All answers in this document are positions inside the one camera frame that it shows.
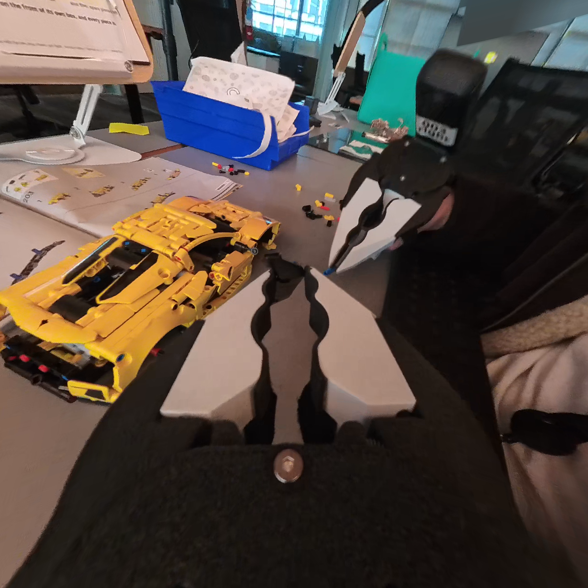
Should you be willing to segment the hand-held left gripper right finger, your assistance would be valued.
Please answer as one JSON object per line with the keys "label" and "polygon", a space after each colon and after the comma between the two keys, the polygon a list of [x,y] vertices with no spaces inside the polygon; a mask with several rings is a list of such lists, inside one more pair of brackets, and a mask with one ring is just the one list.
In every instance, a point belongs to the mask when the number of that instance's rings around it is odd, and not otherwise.
{"label": "hand-held left gripper right finger", "polygon": [[314,268],[305,270],[305,292],[318,337],[320,409],[337,426],[411,412],[416,398],[374,314]]}

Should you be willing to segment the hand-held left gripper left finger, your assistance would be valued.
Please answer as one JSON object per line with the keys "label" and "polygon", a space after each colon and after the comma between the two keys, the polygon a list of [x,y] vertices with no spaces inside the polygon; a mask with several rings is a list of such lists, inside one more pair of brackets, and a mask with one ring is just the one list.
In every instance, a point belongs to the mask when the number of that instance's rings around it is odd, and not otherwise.
{"label": "hand-held left gripper left finger", "polygon": [[252,333],[254,314],[266,302],[267,270],[204,322],[160,408],[164,417],[250,422],[263,352]]}

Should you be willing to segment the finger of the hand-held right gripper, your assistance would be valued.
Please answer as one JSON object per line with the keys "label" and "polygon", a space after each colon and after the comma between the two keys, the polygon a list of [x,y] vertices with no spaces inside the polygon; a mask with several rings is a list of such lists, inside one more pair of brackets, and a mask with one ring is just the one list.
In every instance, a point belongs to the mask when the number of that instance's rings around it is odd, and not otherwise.
{"label": "finger of the hand-held right gripper", "polygon": [[398,193],[384,190],[384,210],[381,223],[368,233],[375,242],[373,248],[385,246],[387,249],[393,243],[402,225],[421,207],[421,203],[412,198],[404,198]]}
{"label": "finger of the hand-held right gripper", "polygon": [[377,259],[385,246],[374,249],[368,233],[381,223],[384,191],[379,183],[365,179],[339,216],[330,247],[328,271],[347,271],[367,259]]}

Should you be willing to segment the black curved brick piece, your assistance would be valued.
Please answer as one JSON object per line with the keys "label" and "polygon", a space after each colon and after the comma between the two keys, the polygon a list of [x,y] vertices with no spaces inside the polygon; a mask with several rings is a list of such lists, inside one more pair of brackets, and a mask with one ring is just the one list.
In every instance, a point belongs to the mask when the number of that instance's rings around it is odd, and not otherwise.
{"label": "black curved brick piece", "polygon": [[299,283],[305,277],[305,268],[295,262],[288,261],[278,252],[266,254],[264,261],[281,284]]}

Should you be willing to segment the yellow brick toy car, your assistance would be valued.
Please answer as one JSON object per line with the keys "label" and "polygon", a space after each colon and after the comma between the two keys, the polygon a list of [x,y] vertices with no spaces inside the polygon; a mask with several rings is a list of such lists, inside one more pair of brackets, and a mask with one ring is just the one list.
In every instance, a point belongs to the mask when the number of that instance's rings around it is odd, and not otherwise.
{"label": "yellow brick toy car", "polygon": [[170,341],[241,290],[281,223],[184,196],[1,290],[1,364],[69,403],[111,404]]}

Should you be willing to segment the person's right forearm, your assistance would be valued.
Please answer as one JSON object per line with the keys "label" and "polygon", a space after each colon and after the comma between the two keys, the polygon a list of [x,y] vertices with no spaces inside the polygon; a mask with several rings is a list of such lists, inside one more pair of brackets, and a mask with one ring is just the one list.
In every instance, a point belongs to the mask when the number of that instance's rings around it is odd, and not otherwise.
{"label": "person's right forearm", "polygon": [[408,278],[423,276],[418,264],[456,279],[460,295],[480,310],[487,331],[509,327],[554,309],[540,301],[556,269],[553,241],[561,211],[532,190],[457,175],[448,185],[453,209],[443,228],[417,234],[401,254],[383,305],[383,315],[409,310]]}

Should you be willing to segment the grey desk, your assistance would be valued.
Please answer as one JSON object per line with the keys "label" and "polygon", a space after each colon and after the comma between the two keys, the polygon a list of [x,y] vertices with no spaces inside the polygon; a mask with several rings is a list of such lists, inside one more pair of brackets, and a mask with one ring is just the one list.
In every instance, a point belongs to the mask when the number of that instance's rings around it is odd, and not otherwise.
{"label": "grey desk", "polygon": [[[334,229],[306,219],[302,206],[325,193],[341,198],[358,164],[307,146],[274,171],[251,169],[230,202],[278,220],[282,257],[326,269]],[[89,235],[6,201],[1,202],[1,286],[33,255],[53,241],[61,246],[41,261],[43,269],[62,260]],[[306,383],[314,341],[306,320],[302,286],[271,309],[265,338],[277,394],[275,443],[299,443],[298,396]],[[63,486],[105,405],[67,403],[1,368],[1,587],[22,564],[51,518]]]}

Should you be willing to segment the wooden desk lamp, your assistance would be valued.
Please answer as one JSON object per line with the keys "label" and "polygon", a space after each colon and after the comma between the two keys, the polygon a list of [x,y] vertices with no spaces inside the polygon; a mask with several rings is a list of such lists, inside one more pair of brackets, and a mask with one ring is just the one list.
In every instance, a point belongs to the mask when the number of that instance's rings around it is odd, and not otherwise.
{"label": "wooden desk lamp", "polygon": [[377,7],[379,7],[384,2],[385,1],[368,1],[357,11],[357,14],[344,38],[341,52],[337,59],[336,65],[334,66],[334,82],[332,84],[332,88],[326,98],[326,101],[319,103],[317,110],[319,117],[325,116],[338,107],[336,97],[345,80],[346,69],[349,65],[353,52],[355,51],[358,41],[360,40],[360,37],[364,31],[366,19],[372,13],[372,11],[377,9]]}

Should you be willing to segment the person's right hand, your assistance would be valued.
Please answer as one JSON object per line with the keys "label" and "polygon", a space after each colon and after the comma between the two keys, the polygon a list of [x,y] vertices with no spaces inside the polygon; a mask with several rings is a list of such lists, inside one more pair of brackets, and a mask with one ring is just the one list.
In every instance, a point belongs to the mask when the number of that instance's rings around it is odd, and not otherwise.
{"label": "person's right hand", "polygon": [[393,243],[387,248],[394,251],[405,242],[411,242],[419,233],[437,231],[446,224],[453,209],[454,195],[450,187],[443,187],[417,197],[421,207],[397,232]]}

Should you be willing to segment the yellow and black loose bricks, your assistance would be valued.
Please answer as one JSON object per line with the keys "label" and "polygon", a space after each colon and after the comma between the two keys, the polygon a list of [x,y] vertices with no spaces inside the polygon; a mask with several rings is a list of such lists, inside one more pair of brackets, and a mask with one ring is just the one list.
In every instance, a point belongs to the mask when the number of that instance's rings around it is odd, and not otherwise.
{"label": "yellow and black loose bricks", "polygon": [[308,221],[320,222],[326,227],[339,222],[339,201],[334,193],[299,182],[292,185],[292,191],[295,211]]}

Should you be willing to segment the teal plastic bin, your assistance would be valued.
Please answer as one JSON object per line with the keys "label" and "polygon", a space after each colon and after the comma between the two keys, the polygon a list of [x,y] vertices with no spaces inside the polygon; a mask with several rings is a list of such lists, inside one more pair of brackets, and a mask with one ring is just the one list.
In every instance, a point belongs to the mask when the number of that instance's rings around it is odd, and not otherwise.
{"label": "teal plastic bin", "polygon": [[380,37],[375,60],[367,79],[366,90],[357,113],[359,122],[370,124],[376,119],[408,127],[415,135],[416,81],[425,60],[388,50],[388,37]]}

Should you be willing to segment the patterned white paper bag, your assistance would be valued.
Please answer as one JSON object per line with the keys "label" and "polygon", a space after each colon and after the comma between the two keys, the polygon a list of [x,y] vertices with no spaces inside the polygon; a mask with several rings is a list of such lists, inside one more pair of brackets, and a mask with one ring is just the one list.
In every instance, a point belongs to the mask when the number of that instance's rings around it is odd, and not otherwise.
{"label": "patterned white paper bag", "polygon": [[295,81],[279,73],[248,66],[245,57],[245,45],[241,43],[230,62],[204,56],[192,59],[182,89],[185,93],[261,115],[263,133],[259,145],[237,159],[252,159],[265,153],[274,132],[278,144],[308,134],[308,131],[297,131],[295,121],[299,111],[289,102]]}

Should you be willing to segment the blue plastic bin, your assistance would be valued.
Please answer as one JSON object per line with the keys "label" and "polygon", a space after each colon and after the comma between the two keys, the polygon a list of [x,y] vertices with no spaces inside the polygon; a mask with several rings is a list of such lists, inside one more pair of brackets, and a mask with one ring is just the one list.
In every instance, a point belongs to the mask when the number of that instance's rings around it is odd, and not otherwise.
{"label": "blue plastic bin", "polygon": [[265,171],[275,169],[308,143],[310,112],[304,105],[292,105],[297,113],[296,132],[279,142],[271,116],[185,92],[180,81],[151,85],[170,141]]}

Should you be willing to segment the cream hoodie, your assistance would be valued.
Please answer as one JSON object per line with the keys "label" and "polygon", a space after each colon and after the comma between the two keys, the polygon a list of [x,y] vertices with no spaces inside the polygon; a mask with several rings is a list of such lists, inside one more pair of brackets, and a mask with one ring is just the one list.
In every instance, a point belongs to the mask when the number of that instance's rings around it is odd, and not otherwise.
{"label": "cream hoodie", "polygon": [[[587,415],[587,334],[487,365],[499,432],[522,409]],[[587,443],[569,456],[503,444],[511,489],[527,529],[587,587]]]}

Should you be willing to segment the open instruction booklet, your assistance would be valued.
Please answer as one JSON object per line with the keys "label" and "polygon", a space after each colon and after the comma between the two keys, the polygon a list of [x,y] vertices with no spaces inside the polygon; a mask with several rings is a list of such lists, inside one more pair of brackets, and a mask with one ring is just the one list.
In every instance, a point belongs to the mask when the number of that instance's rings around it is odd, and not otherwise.
{"label": "open instruction booklet", "polygon": [[74,254],[156,203],[221,200],[241,185],[162,158],[127,164],[1,165],[1,288]]}

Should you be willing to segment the wooden instruction board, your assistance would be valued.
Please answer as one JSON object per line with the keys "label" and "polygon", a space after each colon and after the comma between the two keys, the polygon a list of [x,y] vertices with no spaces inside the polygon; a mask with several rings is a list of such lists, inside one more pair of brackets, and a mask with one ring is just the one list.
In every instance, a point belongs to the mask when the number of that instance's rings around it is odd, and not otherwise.
{"label": "wooden instruction board", "polygon": [[140,84],[153,56],[132,1],[1,1],[1,84]]}

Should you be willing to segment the black drawcord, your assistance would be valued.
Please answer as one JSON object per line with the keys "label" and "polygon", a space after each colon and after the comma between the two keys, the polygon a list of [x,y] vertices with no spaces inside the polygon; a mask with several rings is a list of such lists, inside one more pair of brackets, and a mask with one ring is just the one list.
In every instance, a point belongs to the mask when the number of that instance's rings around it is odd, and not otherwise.
{"label": "black drawcord", "polygon": [[587,443],[587,415],[548,413],[536,409],[516,411],[502,443],[522,444],[551,456],[569,456]]}

